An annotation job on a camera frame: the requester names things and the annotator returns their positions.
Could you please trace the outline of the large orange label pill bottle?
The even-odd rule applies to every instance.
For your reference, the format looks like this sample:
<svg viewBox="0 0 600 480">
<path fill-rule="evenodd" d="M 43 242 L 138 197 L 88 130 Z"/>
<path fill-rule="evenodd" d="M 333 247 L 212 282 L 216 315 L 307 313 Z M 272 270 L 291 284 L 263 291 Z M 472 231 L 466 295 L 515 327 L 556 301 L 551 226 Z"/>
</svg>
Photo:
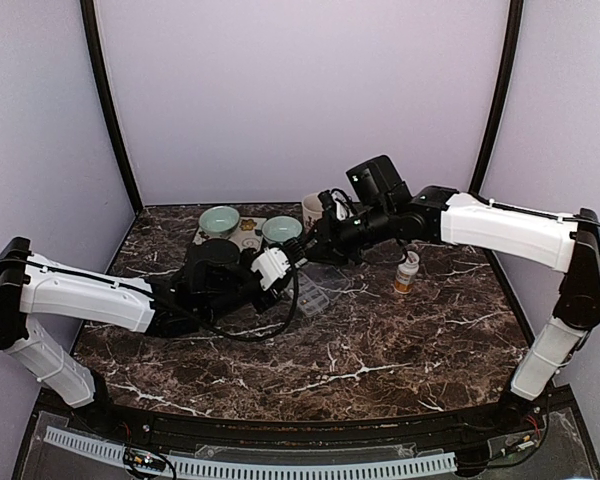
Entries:
<svg viewBox="0 0 600 480">
<path fill-rule="evenodd" d="M 411 291 L 419 271 L 420 257 L 414 251 L 408 251 L 405 260 L 397 266 L 394 290 L 400 294 L 407 294 Z"/>
</svg>

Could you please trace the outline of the clear plastic pill organizer box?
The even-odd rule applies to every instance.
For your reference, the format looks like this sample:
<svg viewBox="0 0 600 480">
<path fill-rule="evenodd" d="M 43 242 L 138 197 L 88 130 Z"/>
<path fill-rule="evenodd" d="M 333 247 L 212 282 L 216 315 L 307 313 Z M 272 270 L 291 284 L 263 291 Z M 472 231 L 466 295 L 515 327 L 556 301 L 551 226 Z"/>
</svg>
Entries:
<svg viewBox="0 0 600 480">
<path fill-rule="evenodd" d="M 339 268 L 316 263 L 306 264 L 299 271 L 298 278 L 298 308 L 306 317 L 326 311 L 352 285 Z M 303 299 L 307 299 L 308 303 L 303 304 Z"/>
</svg>

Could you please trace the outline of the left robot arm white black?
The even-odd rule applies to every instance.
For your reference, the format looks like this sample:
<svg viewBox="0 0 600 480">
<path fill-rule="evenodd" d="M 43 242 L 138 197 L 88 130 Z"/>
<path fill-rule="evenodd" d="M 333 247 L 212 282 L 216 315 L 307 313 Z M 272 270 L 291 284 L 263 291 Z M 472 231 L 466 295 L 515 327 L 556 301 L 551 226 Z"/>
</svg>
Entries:
<svg viewBox="0 0 600 480">
<path fill-rule="evenodd" d="M 167 280 L 120 278 L 59 264 L 33 253 L 26 238 L 0 254 L 0 351 L 54 390 L 100 436 L 121 427 L 108 404 L 106 383 L 72 358 L 42 327 L 39 314 L 83 319 L 158 338 L 199 329 L 226 337 L 216 321 L 250 304 L 274 306 L 287 286 L 299 285 L 286 248 L 240 250 L 220 239 L 192 245 Z"/>
</svg>

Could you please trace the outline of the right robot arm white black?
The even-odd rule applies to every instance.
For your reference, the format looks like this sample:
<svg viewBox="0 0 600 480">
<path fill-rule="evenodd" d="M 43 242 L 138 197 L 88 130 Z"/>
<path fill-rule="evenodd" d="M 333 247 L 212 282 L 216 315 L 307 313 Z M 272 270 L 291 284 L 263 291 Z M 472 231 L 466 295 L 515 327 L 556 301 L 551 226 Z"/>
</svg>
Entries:
<svg viewBox="0 0 600 480">
<path fill-rule="evenodd" d="M 390 239 L 470 245 L 525 258 L 563 273 L 559 299 L 548 323 L 515 370 L 513 394 L 496 405 L 490 424 L 514 432 L 529 405 L 600 324 L 600 225 L 595 213 L 549 213 L 485 200 L 458 190 L 428 186 L 411 194 L 391 159 L 382 155 L 346 173 L 361 207 L 341 219 L 327 191 L 323 212 L 308 235 L 310 260 L 359 264 L 362 251 Z"/>
</svg>

